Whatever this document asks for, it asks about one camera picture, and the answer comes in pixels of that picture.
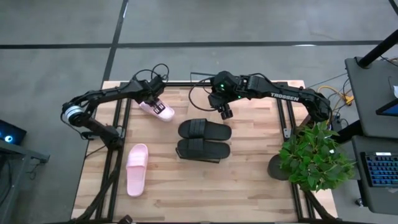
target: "pink shoe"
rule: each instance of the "pink shoe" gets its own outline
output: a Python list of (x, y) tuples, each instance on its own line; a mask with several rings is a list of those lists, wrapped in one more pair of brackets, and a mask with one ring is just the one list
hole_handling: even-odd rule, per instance
[(171, 121), (174, 117), (174, 110), (169, 107), (166, 103), (162, 100), (157, 102), (158, 107), (164, 108), (164, 110), (160, 113), (157, 113), (157, 108), (155, 106), (149, 106), (148, 104), (142, 102), (139, 104), (139, 107), (144, 111), (154, 115), (155, 117), (161, 119), (162, 121), (168, 122)]
[(127, 159), (127, 193), (138, 197), (144, 192), (145, 173), (148, 164), (148, 148), (144, 144), (136, 144)]

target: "keyboard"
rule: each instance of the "keyboard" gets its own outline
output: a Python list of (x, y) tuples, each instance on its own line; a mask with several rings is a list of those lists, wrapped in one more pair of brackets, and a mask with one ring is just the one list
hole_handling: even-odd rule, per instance
[(371, 187), (398, 187), (398, 153), (362, 153)]

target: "desk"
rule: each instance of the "desk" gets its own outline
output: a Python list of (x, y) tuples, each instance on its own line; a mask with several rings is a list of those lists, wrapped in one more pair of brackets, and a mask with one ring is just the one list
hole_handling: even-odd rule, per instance
[[(368, 138), (364, 136), (354, 136), (352, 144), (357, 161), (361, 161), (361, 152), (391, 152), (398, 149), (398, 140)], [(358, 170), (361, 180), (359, 181), (361, 195), (365, 206), (375, 213), (398, 215), (398, 189), (387, 187), (370, 187), (368, 184), (365, 168), (362, 162), (358, 163)]]
[[(21, 187), (21, 179), (27, 171), (30, 159), (37, 159), (41, 163), (46, 163), (49, 161), (50, 156), (24, 149), (23, 147), (9, 144), (4, 141), (0, 141), (0, 152), (7, 155), (7, 158), (10, 160), (12, 170), (12, 187), (7, 195), (7, 198), (0, 207), (0, 223), (8, 224), (11, 212), (14, 209), (15, 202), (17, 200), (19, 189)], [(8, 179), (8, 166), (5, 166), (2, 171), (3, 174), (1, 183), (8, 185), (8, 181), (4, 181)]]
[(377, 60), (363, 69), (355, 58), (346, 59), (345, 64), (359, 120), (341, 130), (336, 140), (343, 143), (355, 135), (398, 139), (398, 117), (376, 114), (377, 109), (395, 99), (389, 79), (393, 85), (398, 85), (398, 67)]
[[(118, 85), (119, 82), (105, 82), (103, 88)], [(303, 86), (303, 81), (289, 81), (289, 85)], [(167, 87), (160, 96), (175, 110), (175, 117), (169, 123), (146, 114), (132, 102), (114, 220), (128, 214), (135, 222), (297, 221), (290, 183), (274, 180), (267, 174), (268, 162), (283, 142), (276, 100), (235, 101), (230, 103), (234, 117), (222, 121), (217, 112), (194, 108), (188, 101), (188, 91), (186, 87)], [(193, 90), (192, 100), (202, 108), (209, 107), (207, 93), (202, 88)], [(115, 106), (116, 102), (100, 105), (96, 119), (111, 124)], [(293, 103), (293, 107), (297, 123), (301, 123), (307, 110), (298, 103)], [(220, 164), (210, 164), (178, 158), (175, 147), (181, 137), (177, 128), (192, 118), (231, 126), (232, 137), (227, 141), (231, 155), (227, 159)], [(126, 192), (123, 167), (128, 152), (138, 143), (148, 146), (149, 161), (144, 194), (132, 198)], [(92, 141), (87, 153), (101, 146), (100, 141)], [(105, 158), (106, 149), (103, 149), (85, 161), (72, 218), (81, 215), (98, 193)], [(319, 191), (316, 197), (336, 216), (330, 190)]]

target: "black slide sandal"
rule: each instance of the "black slide sandal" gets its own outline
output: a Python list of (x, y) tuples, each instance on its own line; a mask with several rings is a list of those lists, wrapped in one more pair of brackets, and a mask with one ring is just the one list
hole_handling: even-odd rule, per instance
[(231, 137), (232, 130), (225, 124), (217, 124), (202, 118), (184, 121), (178, 127), (178, 134), (183, 138), (225, 141)]
[(223, 142), (211, 142), (204, 139), (182, 139), (175, 148), (181, 159), (216, 162), (229, 156), (231, 149)]

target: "yellow cable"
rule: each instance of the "yellow cable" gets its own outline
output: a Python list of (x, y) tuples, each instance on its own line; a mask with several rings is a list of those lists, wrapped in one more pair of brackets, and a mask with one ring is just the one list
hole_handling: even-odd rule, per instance
[(324, 85), (324, 86), (320, 86), (320, 87), (318, 88), (317, 92), (320, 92), (320, 90), (323, 89), (323, 88), (327, 88), (327, 89), (329, 89), (329, 90), (332, 90), (332, 91), (334, 91), (336, 94), (339, 95), (339, 100), (337, 101), (337, 103), (336, 103), (335, 107), (333, 108), (332, 112), (334, 112), (334, 111), (336, 110), (337, 105), (338, 105), (338, 103), (339, 103), (341, 100), (344, 100), (346, 105), (350, 105), (350, 104), (352, 103), (352, 101), (354, 100), (354, 96), (347, 96), (347, 93), (351, 92), (352, 89), (348, 90), (345, 94), (343, 94), (343, 93), (340, 93), (339, 91), (337, 91), (335, 88), (333, 88), (333, 87), (331, 87), (331, 86), (326, 86), (326, 85)]
[(340, 96), (343, 96), (343, 94), (341, 94), (339, 91), (337, 91), (335, 88), (331, 87), (331, 86), (320, 86), (317, 90), (317, 92), (320, 92), (321, 89), (323, 88), (327, 88), (329, 90), (334, 91), (336, 94), (339, 94)]
[[(348, 98), (349, 100), (346, 100), (346, 105), (350, 104), (350, 103), (354, 100), (354, 97), (353, 97), (353, 96), (346, 96), (345, 99), (347, 99), (347, 98)], [(336, 110), (338, 103), (339, 103), (342, 99), (344, 99), (344, 98), (340, 98), (340, 99), (337, 101), (337, 103), (336, 103), (336, 105), (335, 105), (335, 107), (333, 108), (332, 111), (335, 111), (335, 110)]]

